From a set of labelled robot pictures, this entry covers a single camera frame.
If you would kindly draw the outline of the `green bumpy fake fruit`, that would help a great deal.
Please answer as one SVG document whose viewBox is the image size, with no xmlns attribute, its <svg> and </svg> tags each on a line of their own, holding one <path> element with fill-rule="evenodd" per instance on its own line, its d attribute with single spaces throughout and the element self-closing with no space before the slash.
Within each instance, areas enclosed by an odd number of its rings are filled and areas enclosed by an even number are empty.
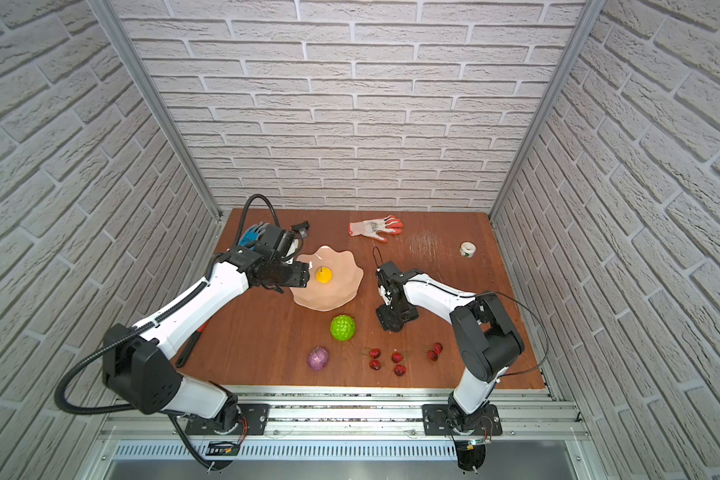
<svg viewBox="0 0 720 480">
<path fill-rule="evenodd" d="M 351 340 L 356 333 L 356 321 L 349 315 L 335 316 L 330 323 L 330 334 L 339 342 Z"/>
</svg>

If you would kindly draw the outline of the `yellow fake lemon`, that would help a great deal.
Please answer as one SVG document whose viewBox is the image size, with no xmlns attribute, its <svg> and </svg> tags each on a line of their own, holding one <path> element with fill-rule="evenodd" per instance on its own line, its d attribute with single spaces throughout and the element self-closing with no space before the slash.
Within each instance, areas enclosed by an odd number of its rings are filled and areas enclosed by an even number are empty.
<svg viewBox="0 0 720 480">
<path fill-rule="evenodd" d="M 315 279 L 321 284 L 328 284 L 332 281 L 333 272 L 329 267 L 320 266 L 315 271 Z"/>
</svg>

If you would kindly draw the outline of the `purple fake passion fruit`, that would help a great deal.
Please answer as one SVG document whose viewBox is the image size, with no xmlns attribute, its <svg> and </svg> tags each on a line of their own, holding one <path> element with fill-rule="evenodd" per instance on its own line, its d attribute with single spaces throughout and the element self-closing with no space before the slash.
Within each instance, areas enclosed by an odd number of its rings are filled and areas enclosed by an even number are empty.
<svg viewBox="0 0 720 480">
<path fill-rule="evenodd" d="M 307 357 L 308 366 L 314 371 L 322 370 L 330 359 L 329 352 L 322 346 L 315 347 Z"/>
</svg>

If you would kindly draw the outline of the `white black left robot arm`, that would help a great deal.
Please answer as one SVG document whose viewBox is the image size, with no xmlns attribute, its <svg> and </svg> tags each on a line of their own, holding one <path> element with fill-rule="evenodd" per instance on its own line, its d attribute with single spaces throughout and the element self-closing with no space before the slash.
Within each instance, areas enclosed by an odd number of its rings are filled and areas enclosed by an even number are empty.
<svg viewBox="0 0 720 480">
<path fill-rule="evenodd" d="M 270 223 L 250 227 L 238 244 L 211 260 L 200 280 L 137 322 L 135 336 L 121 327 L 106 333 L 105 386 L 143 414 L 195 416 L 212 421 L 219 431 L 233 429 L 240 415 L 236 395 L 182 374 L 175 356 L 214 314 L 250 288 L 305 287 L 309 267 L 294 258 L 302 245 L 297 231 Z"/>
</svg>

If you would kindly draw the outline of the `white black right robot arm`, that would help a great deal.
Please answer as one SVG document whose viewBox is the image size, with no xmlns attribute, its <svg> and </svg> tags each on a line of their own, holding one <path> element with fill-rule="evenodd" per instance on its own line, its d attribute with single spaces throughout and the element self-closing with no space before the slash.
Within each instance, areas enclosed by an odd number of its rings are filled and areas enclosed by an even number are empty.
<svg viewBox="0 0 720 480">
<path fill-rule="evenodd" d="M 525 344 L 496 292 L 468 293 L 392 262 L 376 269 L 383 304 L 376 309 L 382 328 L 399 332 L 423 308 L 449 323 L 465 370 L 448 399 L 452 428 L 473 430 L 488 414 L 489 396 L 499 379 L 523 354 Z"/>
</svg>

